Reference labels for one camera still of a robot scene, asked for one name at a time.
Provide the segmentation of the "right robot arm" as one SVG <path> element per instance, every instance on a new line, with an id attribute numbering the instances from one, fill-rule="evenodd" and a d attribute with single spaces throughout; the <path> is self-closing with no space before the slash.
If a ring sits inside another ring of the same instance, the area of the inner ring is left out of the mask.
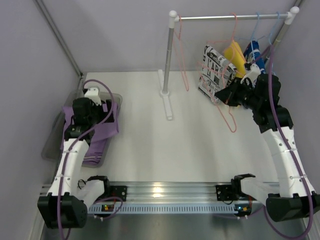
<path id="1" fill-rule="evenodd" d="M 279 105 L 281 82 L 273 74 L 260 74 L 256 84 L 235 78 L 214 95 L 230 107 L 244 106 L 267 144 L 275 166 L 278 187 L 251 173 L 236 175 L 231 184 L 240 197 L 262 203 L 274 222 L 303 219 L 320 210 L 320 195 L 310 183 L 295 146 L 294 124 L 287 108 Z"/>

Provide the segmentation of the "purple trousers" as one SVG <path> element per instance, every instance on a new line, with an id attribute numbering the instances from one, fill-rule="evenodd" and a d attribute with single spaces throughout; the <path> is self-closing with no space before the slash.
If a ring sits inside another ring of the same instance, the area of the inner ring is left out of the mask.
<path id="1" fill-rule="evenodd" d="M 118 117 L 121 107 L 121 101 L 115 101 L 117 104 L 116 118 L 113 123 L 103 123 L 95 129 L 93 143 L 90 144 L 88 151 L 83 159 L 82 166 L 88 168 L 100 167 L 109 148 L 111 138 L 119 133 Z"/>

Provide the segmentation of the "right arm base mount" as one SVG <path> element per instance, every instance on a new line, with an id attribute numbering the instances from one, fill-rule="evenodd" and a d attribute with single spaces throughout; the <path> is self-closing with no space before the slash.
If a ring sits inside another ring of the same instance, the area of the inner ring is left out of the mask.
<path id="1" fill-rule="evenodd" d="M 232 186 L 231 184 L 216 185 L 215 191 L 217 200 L 227 205 L 234 201 L 256 201 L 252 196 L 243 193 L 240 187 Z"/>

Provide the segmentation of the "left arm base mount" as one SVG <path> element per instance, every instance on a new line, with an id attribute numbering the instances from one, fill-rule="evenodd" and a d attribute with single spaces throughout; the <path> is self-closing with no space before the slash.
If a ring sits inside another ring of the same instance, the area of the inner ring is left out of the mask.
<path id="1" fill-rule="evenodd" d="M 126 185 L 111 185 L 107 193 L 102 194 L 98 199 L 105 199 L 109 197 L 118 197 L 123 202 L 127 201 L 128 187 Z"/>

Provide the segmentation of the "pink hanger of black trousers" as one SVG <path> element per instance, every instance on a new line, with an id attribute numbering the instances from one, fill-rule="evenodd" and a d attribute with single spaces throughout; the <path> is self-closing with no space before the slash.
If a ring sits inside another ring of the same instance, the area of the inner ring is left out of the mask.
<path id="1" fill-rule="evenodd" d="M 182 45 L 182 41 L 181 41 L 181 34 L 182 34 L 182 17 L 181 15 L 177 15 L 178 18 L 178 23 L 179 23 L 179 30 L 178 32 L 174 29 L 173 33 L 175 34 L 175 37 L 178 41 L 178 47 L 179 47 L 179 51 L 176 48 L 175 43 L 173 43 L 173 48 L 174 48 L 174 52 L 175 55 L 177 57 L 177 61 L 178 61 L 178 66 L 179 66 L 179 70 L 182 76 L 182 80 L 183 80 L 183 84 L 185 87 L 185 90 L 188 92 L 190 89 L 189 86 L 189 80 L 187 77 L 187 72 L 186 72 L 186 63 L 185 63 L 185 56 L 184 56 L 184 49 L 183 49 L 183 45 Z"/>

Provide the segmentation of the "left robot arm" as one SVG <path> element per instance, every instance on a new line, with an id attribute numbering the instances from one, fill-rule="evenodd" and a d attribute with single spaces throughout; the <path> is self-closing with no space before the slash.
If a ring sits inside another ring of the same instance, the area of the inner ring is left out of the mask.
<path id="1" fill-rule="evenodd" d="M 87 152 L 118 133 L 117 110 L 115 100 L 96 104 L 88 97 L 77 98 L 72 106 L 63 107 L 65 123 L 60 164 L 47 194 L 37 201 L 49 229 L 83 228 L 89 207 L 98 199 L 110 196 L 107 176 L 89 177 L 82 189 L 78 189 L 78 178 Z"/>

